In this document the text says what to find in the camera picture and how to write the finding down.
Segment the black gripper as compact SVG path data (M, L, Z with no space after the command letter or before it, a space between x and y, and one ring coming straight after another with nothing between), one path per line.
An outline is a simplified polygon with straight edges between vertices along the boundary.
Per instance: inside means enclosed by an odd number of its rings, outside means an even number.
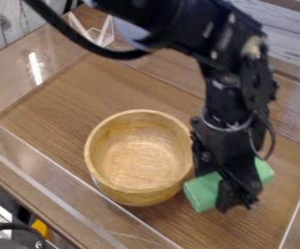
M220 172L216 208L227 213L260 201L264 184L255 159L267 161L275 151L275 127L270 111L253 112L241 123L227 124L208 110L191 120L195 174L201 177Z

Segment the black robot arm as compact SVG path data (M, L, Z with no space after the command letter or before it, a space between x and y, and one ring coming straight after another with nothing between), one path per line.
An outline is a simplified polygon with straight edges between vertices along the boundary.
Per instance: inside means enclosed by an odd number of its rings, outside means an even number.
M207 90L203 112L191 120L196 176L184 191L199 212L253 207L275 179L270 105L279 84L263 24L229 0L84 0L115 18L131 43L115 51L90 42L44 0L25 1L76 44L104 57L133 60L171 49L196 60Z

